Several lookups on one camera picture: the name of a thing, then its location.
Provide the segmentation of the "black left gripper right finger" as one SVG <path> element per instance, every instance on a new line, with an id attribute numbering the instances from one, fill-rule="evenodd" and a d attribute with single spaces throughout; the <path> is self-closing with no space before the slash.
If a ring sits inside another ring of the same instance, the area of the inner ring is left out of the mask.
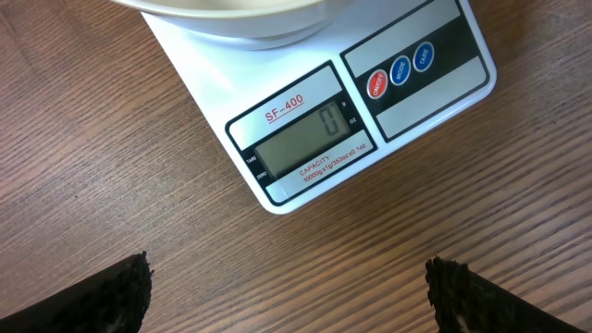
<path id="1" fill-rule="evenodd" d="M 584 333 L 489 280 L 438 256 L 425 263 L 439 333 Z"/>

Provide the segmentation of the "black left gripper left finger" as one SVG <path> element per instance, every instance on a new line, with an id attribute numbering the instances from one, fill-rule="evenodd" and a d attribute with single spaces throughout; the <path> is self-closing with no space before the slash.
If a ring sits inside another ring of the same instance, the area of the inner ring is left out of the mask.
<path id="1" fill-rule="evenodd" d="M 133 254 L 3 318 L 1 330 L 136 333 L 150 305 L 152 275 L 146 253 Z"/>

